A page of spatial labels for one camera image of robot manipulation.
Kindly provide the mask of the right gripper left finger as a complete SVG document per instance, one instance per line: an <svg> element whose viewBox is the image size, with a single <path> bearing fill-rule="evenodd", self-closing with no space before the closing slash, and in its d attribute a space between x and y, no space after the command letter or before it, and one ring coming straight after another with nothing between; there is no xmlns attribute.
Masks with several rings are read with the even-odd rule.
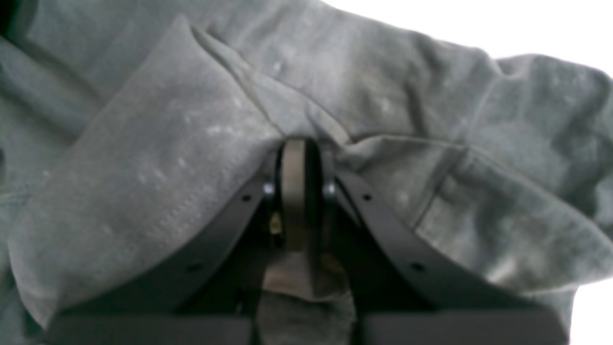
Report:
<svg viewBox="0 0 613 345"><path fill-rule="evenodd" d="M293 141L267 155L221 212L166 260L46 331L48 345L254 345L272 257L293 246Z"/></svg>

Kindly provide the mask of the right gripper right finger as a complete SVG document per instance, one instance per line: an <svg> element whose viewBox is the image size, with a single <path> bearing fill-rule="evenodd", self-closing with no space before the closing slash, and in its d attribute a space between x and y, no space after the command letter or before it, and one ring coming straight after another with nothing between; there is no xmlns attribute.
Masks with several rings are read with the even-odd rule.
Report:
<svg viewBox="0 0 613 345"><path fill-rule="evenodd" d="M565 345L548 307L486 282L401 223L364 179L314 145L320 248L348 275L353 345Z"/></svg>

